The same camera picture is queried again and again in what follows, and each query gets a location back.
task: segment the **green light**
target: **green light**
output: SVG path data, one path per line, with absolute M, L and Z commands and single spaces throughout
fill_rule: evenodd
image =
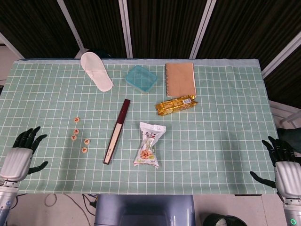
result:
M 297 223 L 297 221 L 295 219 L 291 219 L 291 224 L 295 225 Z

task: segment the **white slipper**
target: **white slipper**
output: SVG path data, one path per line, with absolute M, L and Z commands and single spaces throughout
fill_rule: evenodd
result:
M 80 64 L 102 92 L 109 91 L 113 87 L 113 82 L 98 55 L 92 52 L 84 53 L 80 58 Z

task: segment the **robotic hand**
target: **robotic hand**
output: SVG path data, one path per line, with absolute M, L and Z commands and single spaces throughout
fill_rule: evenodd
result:
M 0 226 L 6 222 L 11 204 L 18 193 L 18 182 L 25 179 L 28 174 L 39 172 L 46 167 L 47 161 L 40 166 L 30 168 L 32 156 L 42 139 L 47 134 L 34 140 L 40 126 L 21 133 L 11 150 L 8 152 L 0 172 Z
M 263 140 L 274 166 L 275 182 L 262 179 L 256 173 L 251 176 L 264 185 L 277 189 L 283 202 L 288 226 L 301 226 L 301 158 L 295 157 L 293 148 L 285 141 L 268 137 L 272 145 Z

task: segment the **green grid tablecloth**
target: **green grid tablecloth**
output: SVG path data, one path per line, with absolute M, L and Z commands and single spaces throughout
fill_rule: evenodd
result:
M 262 139 L 276 136 L 276 128 L 259 65 L 244 66 L 248 61 L 242 61 L 242 66 L 233 66 L 235 61 L 229 60 L 228 66 L 207 66 L 204 62 L 210 60 L 192 60 L 199 104 L 162 117 L 155 104 L 169 99 L 166 62 L 170 61 L 104 60 L 114 83 L 105 93 L 97 89 L 78 60 L 15 62 L 0 96 L 0 165 L 19 133 L 41 126 L 39 134 L 48 134 L 32 166 L 43 161 L 49 164 L 27 176 L 20 192 L 274 193 L 249 175 L 253 170 L 263 178 L 274 177 L 268 152 L 261 144 Z M 134 65 L 158 76 L 147 95 L 125 81 Z M 104 165 L 104 153 L 125 98 L 131 104 L 123 132 L 110 165 Z M 76 116 L 81 118 L 77 124 L 73 121 Z M 159 169 L 133 166 L 142 139 L 141 121 L 166 126 L 156 144 Z M 75 128 L 80 134 L 72 142 Z M 88 153 L 81 152 L 85 138 L 91 140 Z

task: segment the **brown notebook cover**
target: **brown notebook cover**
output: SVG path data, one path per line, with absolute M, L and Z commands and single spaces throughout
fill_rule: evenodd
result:
M 196 96 L 193 63 L 167 63 L 166 94 L 168 97 Z

